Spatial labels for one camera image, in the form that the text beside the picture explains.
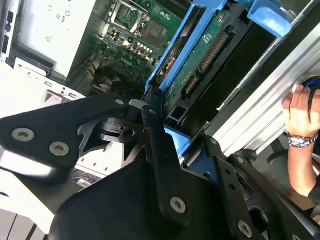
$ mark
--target gray metal surface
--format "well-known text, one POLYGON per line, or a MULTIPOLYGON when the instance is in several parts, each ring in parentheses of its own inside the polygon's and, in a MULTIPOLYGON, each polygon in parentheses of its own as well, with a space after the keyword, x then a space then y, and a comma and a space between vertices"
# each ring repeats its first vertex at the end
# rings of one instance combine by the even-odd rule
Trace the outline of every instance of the gray metal surface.
POLYGON ((320 24, 215 133, 229 156, 241 149, 259 154, 285 131, 283 103, 297 84, 320 75, 320 24))

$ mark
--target hand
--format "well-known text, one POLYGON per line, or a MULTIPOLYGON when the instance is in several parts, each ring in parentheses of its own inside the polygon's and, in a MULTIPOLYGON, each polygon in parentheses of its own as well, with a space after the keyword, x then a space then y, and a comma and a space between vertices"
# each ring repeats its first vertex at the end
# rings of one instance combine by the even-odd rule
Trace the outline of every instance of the hand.
POLYGON ((310 94, 310 88, 298 85, 284 102, 285 128, 291 137, 312 138, 320 130, 320 89, 314 94, 309 117, 310 94))

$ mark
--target white panel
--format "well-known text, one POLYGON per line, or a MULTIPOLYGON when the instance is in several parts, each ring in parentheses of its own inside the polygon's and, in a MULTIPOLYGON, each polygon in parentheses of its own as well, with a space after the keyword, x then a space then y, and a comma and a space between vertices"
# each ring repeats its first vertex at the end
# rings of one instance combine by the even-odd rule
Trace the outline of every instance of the white panel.
POLYGON ((44 237, 45 234, 37 227, 30 240, 43 240, 44 237))
POLYGON ((29 218, 18 215, 10 233, 9 240, 26 239, 33 225, 34 223, 29 218))
POLYGON ((6 240, 14 219, 15 213, 0 209, 0 239, 6 240))
POLYGON ((123 159, 122 143, 113 142, 106 151, 93 151, 80 158, 75 168, 85 173, 104 178, 121 168, 123 159))
POLYGON ((96 0, 27 0, 19 42, 68 76, 96 0))

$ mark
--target black metal bracket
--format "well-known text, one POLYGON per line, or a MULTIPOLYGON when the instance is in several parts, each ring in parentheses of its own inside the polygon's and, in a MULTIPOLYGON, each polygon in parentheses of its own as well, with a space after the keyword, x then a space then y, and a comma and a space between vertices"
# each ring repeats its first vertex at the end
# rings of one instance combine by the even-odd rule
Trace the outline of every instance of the black metal bracket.
POLYGON ((43 183, 60 184, 68 179, 79 157, 110 142, 123 143, 127 153, 122 166, 145 151, 144 159, 155 177, 151 186, 157 192, 155 204, 167 220, 186 227, 193 210, 173 139, 162 123, 161 91, 152 87, 149 91, 150 105, 140 109, 120 96, 105 93, 0 119, 1 161, 19 159, 6 170, 43 183), (5 158, 10 154, 16 159, 5 158), (173 197, 183 200, 183 206, 172 201, 173 197))
POLYGON ((306 226, 286 207, 283 200, 294 205, 285 196, 280 196, 270 183, 258 173, 251 163, 233 154, 224 160, 218 142, 204 134, 198 139, 198 150, 193 150, 196 156, 185 167, 188 171, 209 177, 219 191, 222 216, 229 226, 225 236, 228 239, 247 238, 264 239, 262 232, 268 239, 315 239, 310 232, 318 233, 319 226, 308 219, 304 219, 306 226))

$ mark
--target bolt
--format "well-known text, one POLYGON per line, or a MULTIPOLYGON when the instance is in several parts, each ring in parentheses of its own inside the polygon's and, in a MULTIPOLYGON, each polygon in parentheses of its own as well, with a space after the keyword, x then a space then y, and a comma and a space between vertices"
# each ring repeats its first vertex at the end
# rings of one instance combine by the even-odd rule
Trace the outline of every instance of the bolt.
POLYGON ((187 210, 185 202, 177 196, 173 196, 170 199, 170 205, 174 211, 176 211, 178 214, 184 214, 187 210))
POLYGON ((213 144, 217 144, 217 141, 212 137, 210 138, 210 141, 213 143, 213 144))
POLYGON ((225 19, 225 15, 222 14, 218 19, 218 24, 222 23, 222 21, 225 19))
POLYGON ((115 102, 117 104, 120 104, 120 105, 124 105, 125 103, 123 101, 121 101, 120 99, 116 99, 115 102))
POLYGON ((55 141, 50 145, 49 150, 53 155, 63 157, 69 153, 70 148, 62 141, 55 141))
POLYGON ((157 112, 155 110, 151 109, 151 108, 149 109, 149 112, 154 114, 154 115, 157 115, 157 112))
POLYGON ((293 240, 300 240, 300 237, 298 237, 298 236, 295 235, 295 234, 292 234, 292 239, 293 239, 293 240))
POLYGON ((11 136, 20 142, 29 142, 35 138, 35 133, 29 128, 17 128, 12 131, 11 136))
POLYGON ((248 223, 240 220, 240 221, 238 221, 238 228, 247 238, 249 238, 249 239, 252 238, 252 230, 251 230, 250 226, 248 225, 248 223))
POLYGON ((237 159, 238 162, 241 163, 241 164, 244 164, 244 163, 245 163, 245 161, 244 161, 241 157, 239 157, 239 156, 238 156, 236 159, 237 159))

